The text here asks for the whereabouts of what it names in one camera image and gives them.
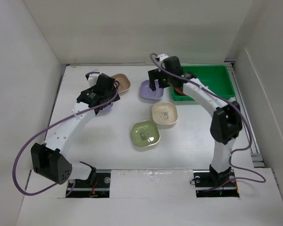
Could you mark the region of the brown square panda plate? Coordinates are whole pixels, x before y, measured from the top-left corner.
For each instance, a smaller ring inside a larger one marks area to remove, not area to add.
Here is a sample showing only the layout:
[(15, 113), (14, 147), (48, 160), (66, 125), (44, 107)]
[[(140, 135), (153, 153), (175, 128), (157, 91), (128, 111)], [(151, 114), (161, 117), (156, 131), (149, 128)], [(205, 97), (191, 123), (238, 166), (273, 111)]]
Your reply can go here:
[(118, 73), (111, 77), (119, 82), (119, 86), (118, 86), (119, 94), (126, 92), (130, 88), (131, 83), (125, 74)]

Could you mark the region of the red round plate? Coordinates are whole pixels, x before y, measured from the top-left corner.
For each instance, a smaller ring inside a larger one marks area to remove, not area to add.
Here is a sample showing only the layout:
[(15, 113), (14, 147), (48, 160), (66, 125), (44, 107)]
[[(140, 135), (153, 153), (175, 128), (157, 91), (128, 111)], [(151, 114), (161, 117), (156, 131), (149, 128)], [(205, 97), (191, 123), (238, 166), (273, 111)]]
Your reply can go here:
[(174, 89), (174, 93), (177, 95), (177, 96), (185, 96), (185, 94), (181, 91), (181, 90), (179, 90), (179, 89), (177, 89), (177, 88), (173, 88)]

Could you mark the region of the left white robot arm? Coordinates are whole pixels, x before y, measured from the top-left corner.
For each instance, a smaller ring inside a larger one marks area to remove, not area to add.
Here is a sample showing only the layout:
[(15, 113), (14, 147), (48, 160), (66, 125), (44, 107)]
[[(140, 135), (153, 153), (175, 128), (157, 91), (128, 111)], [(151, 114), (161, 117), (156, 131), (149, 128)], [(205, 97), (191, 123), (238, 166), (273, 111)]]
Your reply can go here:
[(85, 163), (70, 163), (67, 155), (75, 138), (85, 125), (100, 110), (120, 99), (117, 88), (119, 82), (100, 74), (89, 77), (90, 88), (81, 91), (70, 113), (70, 119), (61, 123), (56, 132), (42, 144), (31, 148), (33, 170), (59, 185), (68, 180), (79, 180), (84, 186), (92, 186), (96, 180), (96, 168)]

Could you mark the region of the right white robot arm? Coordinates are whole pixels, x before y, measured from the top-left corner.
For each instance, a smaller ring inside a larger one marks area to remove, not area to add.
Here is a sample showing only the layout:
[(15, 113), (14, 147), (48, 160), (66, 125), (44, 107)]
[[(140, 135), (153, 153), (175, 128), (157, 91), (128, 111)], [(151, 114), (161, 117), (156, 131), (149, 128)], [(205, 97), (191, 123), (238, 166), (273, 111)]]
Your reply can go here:
[(231, 151), (242, 129), (240, 105), (236, 101), (222, 100), (194, 73), (184, 72), (178, 57), (152, 53), (150, 58), (157, 66), (148, 72), (151, 90), (156, 90), (156, 82), (162, 89), (172, 86), (195, 100), (211, 116), (210, 134), (215, 147), (208, 179), (213, 186), (223, 184), (229, 179)]

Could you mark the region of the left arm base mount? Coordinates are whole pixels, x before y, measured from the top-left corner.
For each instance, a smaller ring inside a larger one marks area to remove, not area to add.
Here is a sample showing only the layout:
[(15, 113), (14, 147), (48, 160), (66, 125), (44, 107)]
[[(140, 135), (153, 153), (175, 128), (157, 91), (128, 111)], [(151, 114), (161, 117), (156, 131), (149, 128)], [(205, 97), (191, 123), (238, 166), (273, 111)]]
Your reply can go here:
[(66, 198), (109, 198), (110, 170), (99, 170), (92, 185), (77, 179), (71, 193)]

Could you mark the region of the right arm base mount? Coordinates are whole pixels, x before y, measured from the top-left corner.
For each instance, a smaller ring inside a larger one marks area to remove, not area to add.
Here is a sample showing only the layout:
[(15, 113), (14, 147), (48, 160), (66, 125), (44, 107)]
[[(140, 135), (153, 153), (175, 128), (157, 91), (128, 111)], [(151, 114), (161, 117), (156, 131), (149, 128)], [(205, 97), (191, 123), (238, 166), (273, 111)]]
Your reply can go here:
[(225, 179), (222, 179), (220, 182), (214, 182), (209, 170), (195, 170), (190, 184), (195, 187), (197, 198), (239, 198), (240, 194), (236, 182), (230, 181), (234, 176), (235, 174), (232, 170)]

